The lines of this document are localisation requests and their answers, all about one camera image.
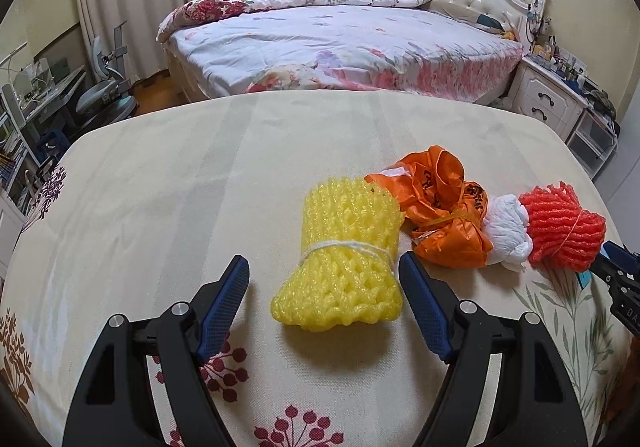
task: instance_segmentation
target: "nightstand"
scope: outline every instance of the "nightstand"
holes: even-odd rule
[[[565,141],[578,122],[587,100],[569,88],[554,72],[525,57],[509,90],[511,110],[536,118]]]

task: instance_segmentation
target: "drawer handle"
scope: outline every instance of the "drawer handle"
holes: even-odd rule
[[[554,101],[551,100],[551,97],[548,94],[544,94],[544,93],[538,93],[538,96],[540,97],[540,99],[542,98],[547,98],[547,100],[549,101],[549,105],[551,107],[554,107]]]
[[[542,109],[538,109],[537,107],[532,107],[531,108],[531,112],[536,112],[536,111],[539,111],[539,112],[542,113],[542,120],[543,120],[543,122],[546,122],[546,114],[545,114],[545,112]]]

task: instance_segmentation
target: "yellow foam mesh bundle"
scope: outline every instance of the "yellow foam mesh bundle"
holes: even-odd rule
[[[362,179],[329,180],[306,197],[302,253],[353,241],[388,252],[395,264],[404,213],[386,189]],[[310,252],[271,300],[276,321],[322,332],[335,325],[393,321],[402,296],[385,253],[333,245]]]

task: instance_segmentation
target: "orange bag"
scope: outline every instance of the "orange bag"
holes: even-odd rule
[[[414,250],[450,268],[481,268],[494,247],[482,233],[487,194],[465,182],[460,160],[442,147],[412,153],[365,180],[388,189],[415,225]]]

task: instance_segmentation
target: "metal bolt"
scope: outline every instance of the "metal bolt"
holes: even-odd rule
[[[174,306],[172,306],[171,308],[171,313],[174,315],[177,315],[178,317],[180,315],[184,315],[188,311],[189,311],[189,305],[186,302],[178,302],[174,304]]]
[[[529,324],[533,324],[534,326],[536,324],[540,324],[540,317],[538,316],[537,313],[533,313],[533,312],[528,312],[525,316],[524,319],[529,323]]]
[[[124,324],[124,316],[122,315],[114,315],[109,319],[109,326],[112,328],[119,328]]]
[[[476,313],[478,311],[478,306],[476,306],[471,301],[463,301],[460,303],[460,309],[469,315]]]

